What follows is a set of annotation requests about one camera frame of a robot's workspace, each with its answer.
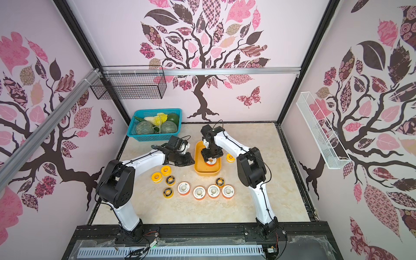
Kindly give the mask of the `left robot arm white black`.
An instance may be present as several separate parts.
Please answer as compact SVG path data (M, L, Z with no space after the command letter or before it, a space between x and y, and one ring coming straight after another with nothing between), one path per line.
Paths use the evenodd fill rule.
M156 166L186 167L195 164L187 150L187 140L172 136L167 143L152 145L151 150L136 158L111 160L96 190L101 201L114 212L121 231L133 242L144 237L143 222L131 203L135 178Z

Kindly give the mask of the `yellow plastic storage box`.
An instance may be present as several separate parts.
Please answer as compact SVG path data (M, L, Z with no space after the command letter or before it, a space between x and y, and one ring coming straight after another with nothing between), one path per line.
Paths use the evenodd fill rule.
M202 149L204 148L205 145L202 141L199 141L196 144L194 170L199 176L202 177L216 176L217 174L219 174L222 167L221 158L217 159L217 163L213 167L207 166L202 156Z

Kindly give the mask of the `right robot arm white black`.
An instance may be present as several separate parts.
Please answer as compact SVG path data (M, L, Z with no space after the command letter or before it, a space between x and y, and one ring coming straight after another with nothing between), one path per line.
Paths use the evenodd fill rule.
M205 146L201 151L204 161L212 163L223 157L224 151L236 159L239 180L249 189L255 205L256 223L261 236L266 238L274 233L279 225L268 198L266 187L268 167L263 161L260 150L239 143L221 126L213 128L205 125L201 128L201 134Z

